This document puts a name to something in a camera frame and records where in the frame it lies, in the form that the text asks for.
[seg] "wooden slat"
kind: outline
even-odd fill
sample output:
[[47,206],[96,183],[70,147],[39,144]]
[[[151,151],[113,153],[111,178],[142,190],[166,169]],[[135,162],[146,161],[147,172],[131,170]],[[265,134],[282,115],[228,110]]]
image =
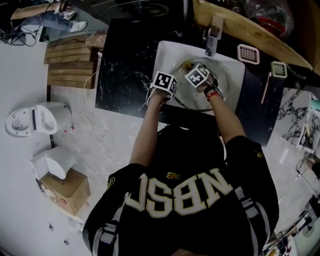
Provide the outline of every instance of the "wooden slat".
[[75,87],[75,88],[83,88],[85,86],[86,89],[93,89],[95,84],[91,82],[87,82],[86,85],[84,82],[76,82],[76,81],[61,81],[61,80],[48,80],[48,86],[64,86],[64,87]]
[[48,80],[61,80],[61,81],[74,81],[85,82],[91,75],[78,75],[78,74],[48,74]]
[[92,60],[91,54],[84,54],[84,55],[73,55],[73,56],[46,58],[44,60],[44,64],[64,63],[64,62],[89,62],[91,60]]
[[83,54],[91,54],[91,50],[88,47],[86,47],[86,48],[47,52],[44,58],[48,59],[48,58],[63,57],[63,56],[83,55]]
[[91,76],[94,73],[93,69],[85,68],[60,68],[48,71],[49,75],[83,75]]
[[201,26],[209,27],[212,16],[218,15],[224,19],[224,33],[247,42],[281,62],[312,69],[311,64],[286,43],[257,23],[234,11],[205,0],[193,0],[193,10],[194,20]]
[[78,49],[78,48],[87,48],[86,44],[83,42],[71,42],[71,43],[66,43],[62,45],[58,45],[54,48],[48,47],[46,49],[47,53],[53,53],[53,52],[58,52],[58,51],[63,51],[63,50],[69,50],[69,49]]
[[52,41],[48,43],[47,48],[52,48],[54,46],[60,46],[69,43],[76,43],[76,42],[86,42],[87,35],[78,35],[78,36],[71,36],[64,39],[58,39],[56,41]]
[[52,63],[49,64],[48,70],[57,69],[95,69],[94,62],[67,62],[67,63]]

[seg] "soap dish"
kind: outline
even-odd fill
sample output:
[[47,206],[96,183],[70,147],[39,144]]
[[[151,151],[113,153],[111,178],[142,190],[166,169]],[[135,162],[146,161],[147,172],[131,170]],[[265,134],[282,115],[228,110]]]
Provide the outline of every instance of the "soap dish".
[[286,78],[288,76],[287,65],[279,61],[271,62],[271,72],[272,76],[275,78]]
[[258,65],[260,63],[260,54],[257,48],[245,44],[239,44],[237,48],[239,61],[254,65]]

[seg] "black marble countertop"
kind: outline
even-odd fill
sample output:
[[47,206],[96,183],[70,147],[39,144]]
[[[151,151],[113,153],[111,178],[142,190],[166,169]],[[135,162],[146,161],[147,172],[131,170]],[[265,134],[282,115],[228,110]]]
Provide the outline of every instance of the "black marble countertop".
[[[154,62],[160,41],[172,41],[205,48],[201,32],[183,22],[149,23],[113,19],[110,23],[100,64],[96,102],[99,109],[143,118],[146,93],[152,82]],[[237,59],[242,41],[222,34],[217,53]],[[268,144],[281,103],[285,80],[271,77],[264,103],[260,104],[274,59],[260,51],[260,64],[245,64],[242,89],[236,109],[247,137]],[[164,105],[159,121],[184,128],[216,128],[214,116]]]

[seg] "hand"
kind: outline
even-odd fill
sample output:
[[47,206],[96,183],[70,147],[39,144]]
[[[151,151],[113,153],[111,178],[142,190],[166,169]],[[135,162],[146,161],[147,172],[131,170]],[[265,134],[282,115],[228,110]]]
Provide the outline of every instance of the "hand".
[[155,89],[155,91],[151,95],[149,104],[156,103],[160,105],[167,96],[168,96],[168,93],[165,92],[164,90]]
[[212,85],[214,83],[214,77],[212,76],[212,74],[210,73],[208,78],[206,79],[206,81],[204,81],[201,85],[199,85],[196,88],[196,91],[198,93],[202,93],[208,86]]

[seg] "wooden board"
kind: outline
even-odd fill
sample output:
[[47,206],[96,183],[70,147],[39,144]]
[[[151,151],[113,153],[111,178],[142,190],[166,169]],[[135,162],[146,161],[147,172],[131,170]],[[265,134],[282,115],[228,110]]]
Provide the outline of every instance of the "wooden board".
[[53,53],[53,52],[69,50],[69,49],[78,49],[78,48],[88,48],[88,47],[83,42],[71,42],[71,43],[58,45],[56,47],[48,47],[46,49],[46,53]]
[[83,88],[85,86],[86,89],[93,89],[94,83],[87,82],[86,85],[84,82],[77,81],[61,81],[61,80],[48,80],[48,86],[64,86],[64,87],[75,87],[75,88]]
[[291,0],[289,3],[301,54],[313,66],[313,71],[320,75],[320,7],[314,0],[305,0],[303,4]]
[[84,82],[90,77],[91,75],[78,75],[78,74],[48,74],[48,80],[60,80],[60,81],[74,81],[74,82]]
[[64,39],[58,39],[56,41],[52,41],[51,43],[48,43],[47,48],[52,48],[54,46],[60,46],[64,44],[69,44],[69,43],[76,43],[76,42],[86,42],[87,40],[87,35],[78,35],[78,36],[71,36],[67,37]]
[[84,55],[84,54],[91,54],[91,50],[88,47],[86,47],[86,48],[67,49],[67,50],[60,50],[60,51],[54,51],[54,52],[47,52],[44,58],[48,59],[48,58],[55,58],[55,57]]
[[57,69],[96,69],[95,62],[67,62],[67,63],[52,63],[49,64],[48,70],[57,70]]
[[86,68],[59,68],[48,71],[48,75],[83,75],[91,76],[94,70]]
[[85,45],[103,50],[107,38],[107,30],[99,31],[97,34],[89,34],[86,38]]
[[286,43],[238,13],[205,0],[193,0],[193,10],[194,20],[201,26],[209,27],[212,16],[218,15],[224,18],[224,33],[247,42],[281,62],[312,69],[312,65]]
[[83,54],[83,55],[46,58],[44,60],[44,64],[64,63],[64,62],[90,62],[90,61],[92,61],[91,54]]

